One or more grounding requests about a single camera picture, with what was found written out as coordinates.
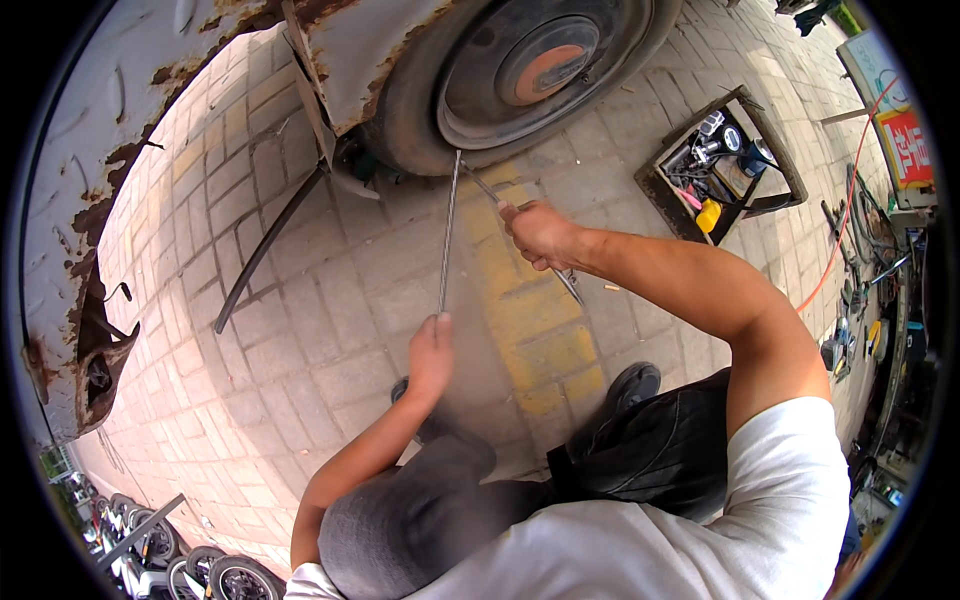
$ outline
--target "hand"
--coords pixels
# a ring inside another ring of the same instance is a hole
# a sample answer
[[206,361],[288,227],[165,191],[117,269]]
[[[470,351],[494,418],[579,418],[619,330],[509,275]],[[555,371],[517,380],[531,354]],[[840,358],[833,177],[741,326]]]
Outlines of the hand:
[[427,317],[410,338],[410,385],[405,396],[436,402],[453,376],[453,318]]
[[520,208],[501,200],[497,209],[514,238],[520,255],[529,260],[537,271],[547,268],[564,270],[571,264],[571,242],[582,228],[570,223],[549,205],[533,200]]

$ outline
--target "tool box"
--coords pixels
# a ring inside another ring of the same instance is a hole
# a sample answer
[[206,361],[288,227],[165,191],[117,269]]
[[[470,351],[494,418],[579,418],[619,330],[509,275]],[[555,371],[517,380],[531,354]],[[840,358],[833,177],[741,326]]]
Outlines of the tool box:
[[[793,158],[746,85],[668,134],[634,179],[678,238],[712,246],[740,219],[807,199]],[[760,195],[762,188],[782,190],[784,184],[788,191]]]

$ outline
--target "hubcap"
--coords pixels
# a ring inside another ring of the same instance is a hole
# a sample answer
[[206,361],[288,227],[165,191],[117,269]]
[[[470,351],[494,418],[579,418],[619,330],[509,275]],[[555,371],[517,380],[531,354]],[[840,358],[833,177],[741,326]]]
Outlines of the hubcap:
[[649,0],[506,0],[474,22],[440,78],[437,126],[483,150],[580,105],[642,41]]

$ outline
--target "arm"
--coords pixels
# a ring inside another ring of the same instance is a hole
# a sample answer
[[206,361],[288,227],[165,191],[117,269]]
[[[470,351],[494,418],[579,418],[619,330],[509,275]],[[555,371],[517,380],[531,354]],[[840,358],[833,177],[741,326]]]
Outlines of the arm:
[[317,538],[327,507],[396,464],[450,381],[452,339],[449,313],[427,317],[410,340],[410,384],[406,393],[314,473],[294,520],[290,568],[320,562]]
[[753,416],[798,396],[830,399],[820,352],[790,301],[729,252],[679,240],[582,228],[546,204],[500,216],[535,269],[574,268],[625,287],[730,344],[727,437]]

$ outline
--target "metal pry bar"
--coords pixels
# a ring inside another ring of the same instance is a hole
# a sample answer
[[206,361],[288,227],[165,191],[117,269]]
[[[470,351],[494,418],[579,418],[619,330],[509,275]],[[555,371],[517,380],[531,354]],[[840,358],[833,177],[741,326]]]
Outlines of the metal pry bar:
[[[496,195],[496,192],[494,192],[489,185],[487,185],[483,180],[480,179],[479,176],[477,176],[476,173],[473,172],[473,169],[470,169],[467,166],[467,164],[463,161],[461,161],[461,166],[463,166],[464,171],[467,172],[467,175],[471,176],[473,180],[476,181],[477,185],[480,186],[480,189],[482,189],[484,193],[487,194],[487,197],[490,198],[494,204],[500,203],[500,197]],[[567,278],[567,276],[564,275],[563,272],[561,272],[559,269],[554,269],[553,267],[550,267],[550,270],[553,271],[553,274],[555,276],[557,276],[557,279],[560,280],[560,283],[564,285],[564,287],[566,288],[566,291],[570,293],[570,296],[572,296],[573,299],[576,300],[578,304],[583,306],[584,305],[583,299],[580,298],[580,294],[577,293],[576,288],[573,287],[573,284],[570,283],[570,280]]]
[[446,207],[446,237],[444,238],[444,262],[440,266],[440,300],[437,302],[437,313],[446,309],[446,272],[450,269],[450,238],[453,235],[453,212],[457,207],[457,176],[460,174],[460,154],[453,161],[453,177],[450,180],[450,202]]

